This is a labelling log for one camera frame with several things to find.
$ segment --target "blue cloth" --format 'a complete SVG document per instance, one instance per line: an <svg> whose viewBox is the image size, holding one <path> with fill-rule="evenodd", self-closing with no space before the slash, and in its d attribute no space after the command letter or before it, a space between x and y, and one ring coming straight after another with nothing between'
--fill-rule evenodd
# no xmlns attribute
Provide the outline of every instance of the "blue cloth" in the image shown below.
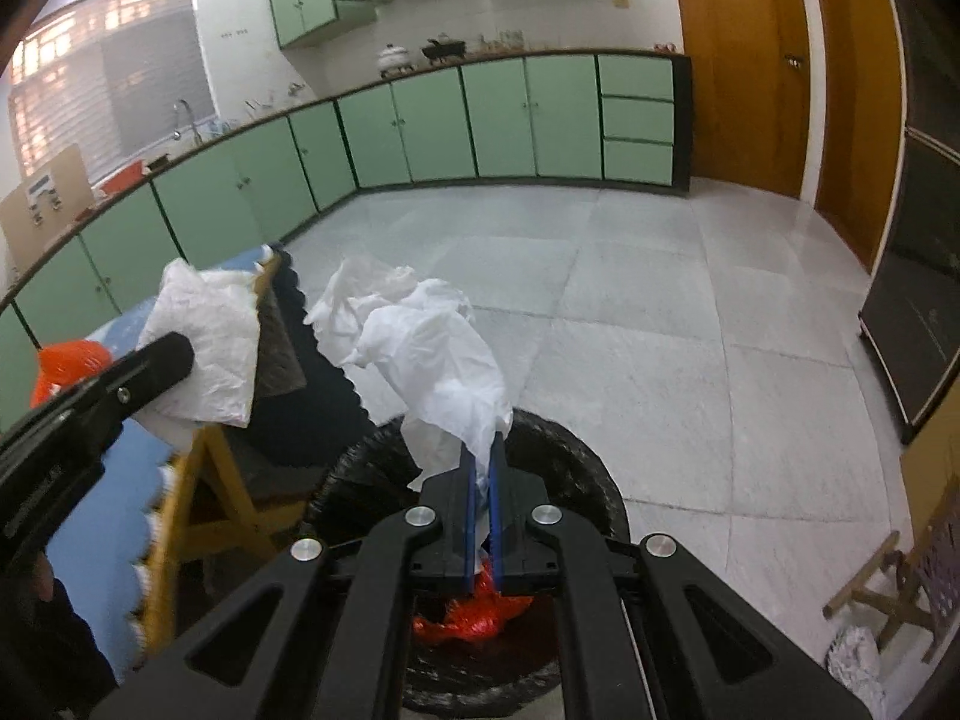
<svg viewBox="0 0 960 720"><path fill-rule="evenodd" d="M255 248L219 268L253 271L263 256L262 248ZM156 302L156 298L144 300L93 334L114 360L136 348ZM140 653L128 621L142 597L133 565L150 548L147 514L160 501L160 469L171 451L134 420L124 422L123 433L104 454L104 475L47 545L56 577L64 583L78 615L90 625L118 680Z"/></svg>

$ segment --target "trash can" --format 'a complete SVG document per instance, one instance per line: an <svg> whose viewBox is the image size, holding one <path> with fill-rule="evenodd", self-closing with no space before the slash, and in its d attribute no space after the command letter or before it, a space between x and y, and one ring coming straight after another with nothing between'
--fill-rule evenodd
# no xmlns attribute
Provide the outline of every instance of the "trash can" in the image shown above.
<svg viewBox="0 0 960 720"><path fill-rule="evenodd" d="M304 521L330 543L365 536L383 517L416 504L407 485L419 468L395 418L339 459L307 505ZM550 501L587 517L604 536L630 541L623 498L600 458L555 422L514 410L507 462L544 479ZM416 610L438 620L443 605ZM507 717L560 684L553 601L541 596L480 644L459 640L428 647L415 638L403 705L439 717Z"/></svg>

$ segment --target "window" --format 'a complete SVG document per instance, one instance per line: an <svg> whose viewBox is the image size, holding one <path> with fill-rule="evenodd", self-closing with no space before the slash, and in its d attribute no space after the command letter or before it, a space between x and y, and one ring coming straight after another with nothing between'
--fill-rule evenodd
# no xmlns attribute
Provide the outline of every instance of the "window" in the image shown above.
<svg viewBox="0 0 960 720"><path fill-rule="evenodd" d="M92 180L213 100L193 0L82 0L37 25L11 60L10 118L24 175L76 143Z"/></svg>

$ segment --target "orange plastic bag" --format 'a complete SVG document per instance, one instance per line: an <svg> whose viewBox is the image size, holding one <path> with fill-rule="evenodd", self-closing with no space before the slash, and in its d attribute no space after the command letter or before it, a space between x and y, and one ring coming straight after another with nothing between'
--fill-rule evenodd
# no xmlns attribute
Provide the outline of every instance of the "orange plastic bag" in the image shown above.
<svg viewBox="0 0 960 720"><path fill-rule="evenodd" d="M496 591L489 560L477 574L470 598L454 599L446 605L442 623L414 617L414 634L431 647L452 638L462 641L486 641L500 635L508 620L520 617L533 603L524 596L506 597Z"/></svg>
<svg viewBox="0 0 960 720"><path fill-rule="evenodd" d="M30 398L30 408L39 406L61 389L93 375L113 362L110 353L97 341L66 341L45 346L37 352L40 375Z"/></svg>

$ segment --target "silver screw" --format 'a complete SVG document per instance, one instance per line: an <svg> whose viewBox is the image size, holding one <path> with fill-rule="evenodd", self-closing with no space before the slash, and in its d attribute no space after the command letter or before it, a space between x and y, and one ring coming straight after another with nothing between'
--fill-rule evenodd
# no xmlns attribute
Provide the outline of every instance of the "silver screw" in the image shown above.
<svg viewBox="0 0 960 720"><path fill-rule="evenodd" d="M300 562L315 560L320 557L320 552L323 552L323 544L315 538L301 538L290 547L291 557Z"/></svg>
<svg viewBox="0 0 960 720"><path fill-rule="evenodd" d="M563 512L556 506L545 503L536 507L533 512L530 512L530 517L533 517L534 522L538 522L541 525L556 525L560 522L560 518L563 517Z"/></svg>
<svg viewBox="0 0 960 720"><path fill-rule="evenodd" d="M415 528L424 528L437 518L437 513L429 506L415 506L403 518L408 525L413 525Z"/></svg>
<svg viewBox="0 0 960 720"><path fill-rule="evenodd" d="M670 557L677 551L677 543L670 536L657 533L647 539L647 552L654 557Z"/></svg>

